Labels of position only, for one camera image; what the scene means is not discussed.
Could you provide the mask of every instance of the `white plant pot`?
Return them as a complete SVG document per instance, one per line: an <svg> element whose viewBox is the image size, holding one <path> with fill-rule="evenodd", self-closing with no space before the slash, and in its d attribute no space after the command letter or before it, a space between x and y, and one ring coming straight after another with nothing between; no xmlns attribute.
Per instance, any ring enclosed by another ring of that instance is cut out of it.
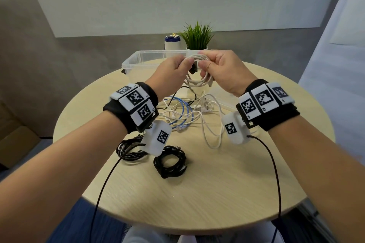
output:
<svg viewBox="0 0 365 243"><path fill-rule="evenodd" d="M201 51L201 50L191 50L191 49L188 49L188 47L186 47L186 57L190 57L192 55L196 55L198 54L198 52Z"/></svg>

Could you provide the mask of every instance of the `round wooden table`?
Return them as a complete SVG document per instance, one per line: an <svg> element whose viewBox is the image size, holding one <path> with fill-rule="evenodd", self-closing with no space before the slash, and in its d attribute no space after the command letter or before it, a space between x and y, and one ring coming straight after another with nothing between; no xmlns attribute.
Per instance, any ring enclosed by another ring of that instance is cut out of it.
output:
<svg viewBox="0 0 365 243"><path fill-rule="evenodd" d="M295 105L310 123L335 140L329 117L321 105L292 80L269 69L246 63L260 78L277 81L296 101ZM102 112L109 95L129 82L120 70L114 71L80 91L58 118L53 140L56 141ZM218 132L218 115L206 120ZM216 137L206 132L214 143ZM289 211L306 194L267 132L258 137L269 147L279 173L282 211ZM207 235L272 219L278 213L278 193L274 168L267 150L257 140L232 144L226 133L221 147L210 149L196 122L183 132L173 132L168 145L185 151L188 166L177 178L162 179L149 155L137 163L121 161L109 178L99 208L129 224L144 224L171 234ZM113 152L83 197L96 204L103 183L118 160Z"/></svg>

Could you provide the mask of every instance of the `left hand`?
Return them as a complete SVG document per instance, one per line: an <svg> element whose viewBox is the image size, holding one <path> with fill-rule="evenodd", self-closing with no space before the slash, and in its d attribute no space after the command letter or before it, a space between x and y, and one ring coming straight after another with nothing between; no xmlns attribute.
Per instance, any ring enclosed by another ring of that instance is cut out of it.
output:
<svg viewBox="0 0 365 243"><path fill-rule="evenodd" d="M154 90L161 102L180 89L193 63L194 58L184 60L183 55L167 58L145 83Z"/></svg>

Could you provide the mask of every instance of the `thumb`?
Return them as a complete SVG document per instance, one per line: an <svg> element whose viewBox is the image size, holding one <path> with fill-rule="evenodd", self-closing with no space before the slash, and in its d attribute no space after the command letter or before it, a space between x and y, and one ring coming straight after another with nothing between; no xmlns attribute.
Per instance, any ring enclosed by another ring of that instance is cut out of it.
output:
<svg viewBox="0 0 365 243"><path fill-rule="evenodd" d="M186 58L184 59L181 64L179 65L179 67L177 68L178 70L182 71L185 73L188 73L188 71L191 69L191 66L194 63L194 58L190 57L190 58Z"/></svg>
<svg viewBox="0 0 365 243"><path fill-rule="evenodd" d="M205 60L205 61L200 61L199 62L199 67L208 72L210 75L212 75L214 77L214 75L216 74L217 70L218 70L218 67L214 62L212 61L208 61L208 60Z"/></svg>

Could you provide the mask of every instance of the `floor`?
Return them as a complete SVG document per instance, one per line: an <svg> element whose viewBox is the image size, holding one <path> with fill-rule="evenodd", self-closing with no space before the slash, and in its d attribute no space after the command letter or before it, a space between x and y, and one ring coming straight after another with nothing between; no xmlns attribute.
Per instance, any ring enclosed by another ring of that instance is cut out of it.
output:
<svg viewBox="0 0 365 243"><path fill-rule="evenodd" d="M13 169L0 172L0 181L51 144L51 139L42 139ZM94 208L93 205L80 198L53 231L47 243L89 242L90 223ZM278 227L285 243L327 243L324 237L308 222L298 209L293 209L281 219L274 220L273 223ZM122 241L127 228L127 224L98 211L94 223L92 242L119 243ZM198 242L217 241L217 238L219 237L199 237ZM172 236L171 241L177 241L177 237Z"/></svg>

